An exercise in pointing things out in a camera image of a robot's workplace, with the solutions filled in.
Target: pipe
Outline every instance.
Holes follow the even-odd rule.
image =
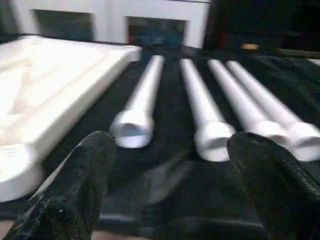
[[[79,76],[86,74],[98,63],[103,62],[108,58],[107,55],[96,49],[79,48],[77,50],[79,50],[78,54],[73,54],[71,61],[66,62],[63,66],[58,67],[49,74],[43,74],[41,79],[30,77],[31,80],[29,81],[34,81],[35,83],[30,84],[30,86],[26,84],[26,90],[19,96],[20,102],[23,103],[19,106],[20,111],[23,111],[26,108],[35,108],[39,106],[47,99],[54,96],[54,94],[57,94],[61,89],[76,81]],[[59,59],[61,59],[61,57],[58,57],[58,59],[48,59],[47,62],[52,62],[51,65],[54,66]],[[35,66],[30,69],[30,75],[32,75],[33,71],[35,71],[35,73],[39,72],[35,69],[39,69],[38,65],[43,66],[44,64],[41,62],[35,64]]]
[[[224,65],[219,60],[209,60],[208,65],[246,131],[286,147],[289,141],[286,131],[270,120]]]
[[[234,128],[224,120],[193,62],[181,59],[180,66],[196,125],[194,141],[198,154],[211,162],[228,161],[227,140]]]
[[[226,65],[257,103],[286,129],[290,138],[289,150],[292,154],[300,161],[318,160],[320,157],[319,129],[313,124],[303,122],[238,62],[229,61]]]
[[[142,148],[151,141],[152,113],[164,62],[165,58],[160,55],[151,58],[123,111],[114,118],[110,133],[119,147]]]

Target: black mat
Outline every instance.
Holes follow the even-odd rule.
[[[195,153],[195,126],[179,66],[182,54],[178,50],[145,49],[142,60],[128,67],[46,158],[43,165],[47,174],[88,134],[109,130],[112,120],[125,105],[153,54],[162,54],[166,59],[154,110],[153,141],[145,148],[117,150],[97,229],[155,239],[266,239],[264,229],[248,202],[242,181],[231,164],[207,162]],[[262,62],[254,57],[213,52],[199,54],[194,59],[226,121],[237,131],[243,130],[207,66],[210,58],[223,62],[239,60],[303,120],[320,127],[320,110],[315,92],[319,88],[315,79],[317,75],[311,74],[306,79],[306,73],[298,73],[298,68],[292,70],[286,59],[282,64],[287,64],[285,71],[290,80],[280,80],[284,72],[275,66],[265,66],[265,58],[259,57]],[[312,63],[305,64],[317,68]],[[304,87],[303,91],[294,85],[293,79]],[[163,200],[146,207],[144,195],[150,195],[153,187],[159,188],[148,185],[148,181],[157,181],[149,173],[164,166],[168,159],[183,150],[190,152],[181,162],[192,162],[186,177],[179,179],[172,191],[165,192]],[[319,180],[317,165],[318,162],[303,164]],[[1,203],[0,218],[14,219],[27,199],[24,197]]]

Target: dark opening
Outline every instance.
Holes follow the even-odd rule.
[[[77,41],[93,40],[90,13],[51,10],[34,12],[43,36]]]
[[[128,17],[129,43],[134,45],[176,48],[183,44],[184,29],[184,20]]]
[[[220,0],[211,3],[204,48],[272,55],[278,49],[320,52],[319,40],[319,0]]]

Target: white pvc pipe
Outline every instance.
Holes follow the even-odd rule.
[[[289,150],[300,161],[314,161],[320,157],[320,131],[314,125],[303,122],[285,104],[244,69],[238,62],[226,64],[257,103],[287,131]]]
[[[289,141],[286,131],[270,120],[224,65],[219,60],[209,60],[208,65],[245,130],[286,147]]]
[[[311,59],[311,58],[308,58],[307,59],[308,61],[320,66],[320,59]]]
[[[193,62],[181,59],[180,66],[196,124],[194,141],[198,154],[211,162],[228,161],[227,140],[234,128],[224,120]]]
[[[154,128],[152,114],[164,62],[160,55],[151,58],[124,110],[114,118],[110,132],[118,146],[136,149],[151,141]]]

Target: floor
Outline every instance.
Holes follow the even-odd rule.
[[[13,223],[11,220],[0,221],[0,239],[5,237]],[[105,231],[94,231],[91,240],[147,240],[147,238],[115,235]]]

